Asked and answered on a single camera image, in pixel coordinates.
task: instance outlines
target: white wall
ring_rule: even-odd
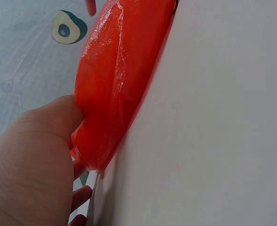
[[[182,0],[116,161],[98,225],[277,226],[277,0]]]

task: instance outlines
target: light blue fabric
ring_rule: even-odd
[[[104,2],[97,0],[98,11]],[[52,23],[58,10],[72,12],[88,30],[95,21],[84,0],[0,1],[0,135],[22,112],[73,93],[87,37],[71,45],[54,41]],[[77,179],[73,188],[80,187]]]

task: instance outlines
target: hand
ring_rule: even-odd
[[[85,0],[86,6],[87,6],[87,10],[88,13],[91,16],[94,16],[96,13],[96,5],[95,5],[95,0]]]
[[[66,226],[90,198],[72,185],[84,168],[72,162],[67,140],[83,119],[74,96],[24,113],[0,138],[0,226]],[[71,225],[84,226],[77,216]]]

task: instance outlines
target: red plastic bag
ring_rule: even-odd
[[[175,0],[108,0],[102,8],[75,85],[85,119],[71,136],[72,154],[88,169],[104,169],[114,155],[146,89],[174,8]]]

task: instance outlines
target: avocado print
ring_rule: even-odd
[[[73,44],[85,37],[87,25],[73,13],[60,10],[55,13],[53,20],[53,39],[61,44]]]

